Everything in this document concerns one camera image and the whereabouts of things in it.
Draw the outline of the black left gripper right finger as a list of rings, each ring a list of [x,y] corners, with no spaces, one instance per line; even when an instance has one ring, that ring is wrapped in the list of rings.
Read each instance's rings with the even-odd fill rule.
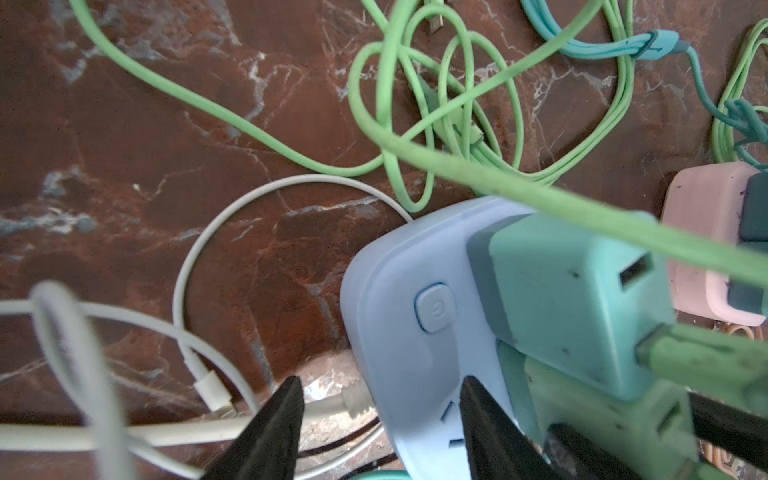
[[[559,479],[476,377],[463,379],[459,407],[472,479]]]

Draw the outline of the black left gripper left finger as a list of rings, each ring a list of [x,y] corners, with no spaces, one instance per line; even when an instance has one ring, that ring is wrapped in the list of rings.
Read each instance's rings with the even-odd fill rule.
[[[292,479],[304,411],[301,381],[290,376],[203,477]]]

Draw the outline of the blue power strip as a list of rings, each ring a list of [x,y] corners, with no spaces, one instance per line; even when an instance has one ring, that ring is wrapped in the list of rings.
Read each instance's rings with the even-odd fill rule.
[[[457,203],[364,247],[340,305],[358,368],[387,436],[414,479],[468,479],[459,409],[466,376],[512,412],[466,244],[531,208],[499,197]]]

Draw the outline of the green charger on blue strip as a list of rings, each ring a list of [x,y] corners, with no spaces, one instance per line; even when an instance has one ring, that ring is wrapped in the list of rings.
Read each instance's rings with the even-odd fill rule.
[[[688,392],[653,381],[624,402],[499,341],[497,355],[514,422],[543,445],[548,429],[565,424],[642,479],[725,479],[699,459]]]

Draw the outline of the mint charger on blue strip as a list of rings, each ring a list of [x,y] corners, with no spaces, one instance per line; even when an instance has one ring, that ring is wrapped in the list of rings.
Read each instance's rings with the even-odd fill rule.
[[[528,360],[624,402],[654,382],[635,348],[676,321],[663,255],[542,213],[486,227],[466,251],[509,385]]]

